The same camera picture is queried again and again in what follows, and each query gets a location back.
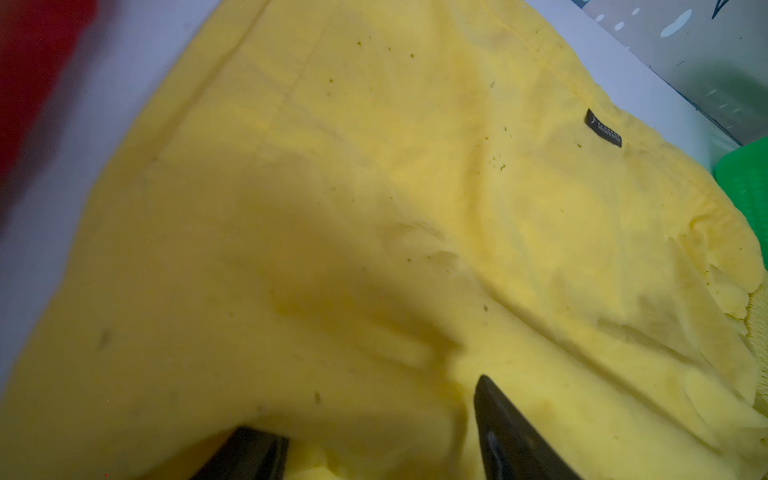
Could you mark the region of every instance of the stain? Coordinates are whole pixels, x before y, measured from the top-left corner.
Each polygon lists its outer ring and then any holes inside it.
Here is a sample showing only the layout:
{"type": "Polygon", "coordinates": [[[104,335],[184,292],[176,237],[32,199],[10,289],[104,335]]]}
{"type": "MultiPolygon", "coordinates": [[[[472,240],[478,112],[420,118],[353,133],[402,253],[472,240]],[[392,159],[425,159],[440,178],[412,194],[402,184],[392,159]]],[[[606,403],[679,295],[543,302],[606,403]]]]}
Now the stain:
{"type": "Polygon", "coordinates": [[[112,342],[112,330],[105,328],[101,331],[101,335],[98,337],[98,348],[103,350],[112,342]]]}
{"type": "Polygon", "coordinates": [[[689,8],[685,12],[681,13],[680,16],[677,17],[677,19],[674,22],[664,27],[664,30],[661,31],[659,36],[661,36],[662,38],[666,38],[672,35],[673,33],[675,33],[676,31],[680,30],[683,27],[683,25],[685,25],[688,22],[693,12],[694,11],[689,8]]]}

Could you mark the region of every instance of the yellow cloth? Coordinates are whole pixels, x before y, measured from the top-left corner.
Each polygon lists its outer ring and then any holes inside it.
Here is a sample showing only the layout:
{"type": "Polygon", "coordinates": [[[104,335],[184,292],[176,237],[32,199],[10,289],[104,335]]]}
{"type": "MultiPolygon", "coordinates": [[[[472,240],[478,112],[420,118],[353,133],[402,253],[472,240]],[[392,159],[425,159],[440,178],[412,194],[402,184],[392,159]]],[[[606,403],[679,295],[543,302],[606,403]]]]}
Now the yellow cloth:
{"type": "Polygon", "coordinates": [[[244,424],[291,480],[478,479],[482,373],[584,478],[759,478],[762,275],[521,0],[225,0],[91,194],[0,478],[188,475],[244,424]]]}
{"type": "Polygon", "coordinates": [[[768,415],[768,272],[765,272],[760,287],[750,295],[744,322],[747,344],[760,366],[755,408],[768,415]]]}

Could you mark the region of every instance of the black tag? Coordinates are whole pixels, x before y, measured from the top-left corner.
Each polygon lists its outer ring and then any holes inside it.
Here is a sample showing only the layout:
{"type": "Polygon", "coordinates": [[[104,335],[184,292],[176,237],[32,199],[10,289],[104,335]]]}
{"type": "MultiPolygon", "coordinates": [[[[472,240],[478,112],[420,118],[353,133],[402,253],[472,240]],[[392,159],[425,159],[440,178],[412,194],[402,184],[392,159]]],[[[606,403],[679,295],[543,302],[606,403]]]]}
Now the black tag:
{"type": "Polygon", "coordinates": [[[621,148],[621,135],[603,125],[603,122],[599,121],[598,118],[594,116],[592,110],[587,109],[587,116],[584,117],[584,123],[587,124],[594,133],[598,134],[598,137],[610,141],[612,144],[621,148]]]}

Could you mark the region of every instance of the yellow fabric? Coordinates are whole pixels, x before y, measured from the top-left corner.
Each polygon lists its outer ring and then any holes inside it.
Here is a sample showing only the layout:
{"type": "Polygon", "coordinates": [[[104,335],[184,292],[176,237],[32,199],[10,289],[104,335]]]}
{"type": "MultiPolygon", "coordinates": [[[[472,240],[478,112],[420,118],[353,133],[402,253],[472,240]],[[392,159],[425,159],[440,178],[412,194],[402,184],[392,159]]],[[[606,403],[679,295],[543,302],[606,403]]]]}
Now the yellow fabric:
{"type": "Polygon", "coordinates": [[[764,273],[760,287],[750,295],[744,322],[747,344],[760,366],[755,408],[768,415],[768,272],[764,273]]]}
{"type": "Polygon", "coordinates": [[[485,373],[584,478],[759,478],[761,266],[521,0],[225,0],[91,194],[0,477],[188,475],[251,425],[292,480],[482,478],[485,373]]]}

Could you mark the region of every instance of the yellow towel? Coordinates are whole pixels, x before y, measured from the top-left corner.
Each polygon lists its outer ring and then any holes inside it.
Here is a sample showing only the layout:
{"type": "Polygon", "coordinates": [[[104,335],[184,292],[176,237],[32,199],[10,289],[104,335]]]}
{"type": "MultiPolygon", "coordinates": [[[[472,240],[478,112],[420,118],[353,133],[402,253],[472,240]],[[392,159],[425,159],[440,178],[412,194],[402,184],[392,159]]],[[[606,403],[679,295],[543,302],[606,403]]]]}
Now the yellow towel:
{"type": "Polygon", "coordinates": [[[290,479],[479,479],[485,373],[584,478],[759,478],[761,266],[521,0],[225,0],[91,193],[0,477],[183,478],[250,425],[290,479]]]}

